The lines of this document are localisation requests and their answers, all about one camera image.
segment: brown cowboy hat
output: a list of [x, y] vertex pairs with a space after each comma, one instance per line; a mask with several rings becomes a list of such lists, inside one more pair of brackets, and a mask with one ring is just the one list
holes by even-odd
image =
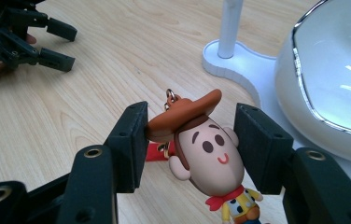
[[173, 139], [173, 133], [188, 121], [201, 115], [210, 115], [221, 100], [222, 92], [213, 90], [204, 97], [192, 102], [188, 98], [171, 96], [167, 98], [169, 109], [152, 119], [146, 128], [147, 138], [154, 142], [168, 142]]

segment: smiling mouth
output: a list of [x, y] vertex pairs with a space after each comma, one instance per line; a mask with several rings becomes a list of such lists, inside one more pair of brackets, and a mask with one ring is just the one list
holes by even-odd
[[229, 161], [228, 154], [224, 153], [224, 155], [225, 155], [225, 160], [223, 160], [223, 159], [221, 159], [220, 157], [218, 157], [218, 161], [219, 161], [220, 163], [222, 163], [222, 164], [226, 164], [226, 163], [228, 163], [228, 161]]

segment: red bandana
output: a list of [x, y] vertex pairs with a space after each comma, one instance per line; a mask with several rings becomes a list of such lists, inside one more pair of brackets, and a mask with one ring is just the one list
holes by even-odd
[[235, 199], [245, 191], [245, 187], [241, 185], [236, 190], [224, 196], [213, 196], [205, 201], [206, 204], [210, 205], [210, 211], [217, 211], [225, 202], [228, 200]]

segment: light wood surface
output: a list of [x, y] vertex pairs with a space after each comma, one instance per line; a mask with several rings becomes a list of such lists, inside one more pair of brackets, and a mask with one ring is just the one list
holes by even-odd
[[[297, 19], [316, 1], [245, 0], [238, 39], [275, 56]], [[192, 100], [213, 89], [223, 99], [212, 119], [232, 126], [236, 103], [253, 105], [234, 82], [202, 68], [202, 50], [218, 39], [222, 1], [47, 0], [41, 12], [78, 29], [75, 42], [30, 29], [45, 47], [76, 57], [71, 72], [21, 65], [0, 75], [0, 181], [28, 190], [69, 173], [75, 154], [103, 144], [123, 110], [147, 101], [162, 112], [165, 91]], [[247, 176], [244, 185], [254, 188]], [[120, 223], [220, 223], [206, 196], [176, 180], [167, 162], [147, 162], [141, 187], [119, 194]], [[286, 223], [281, 196], [264, 196], [262, 223]]]

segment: keychain ring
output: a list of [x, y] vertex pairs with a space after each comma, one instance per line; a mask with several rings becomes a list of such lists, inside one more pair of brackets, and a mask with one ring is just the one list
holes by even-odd
[[169, 97], [171, 97], [170, 99], [171, 99], [172, 103], [176, 101], [176, 95], [175, 95], [175, 93], [174, 93], [171, 89], [167, 89], [167, 91], [166, 91], [166, 97], [167, 97], [167, 99], [168, 99]]

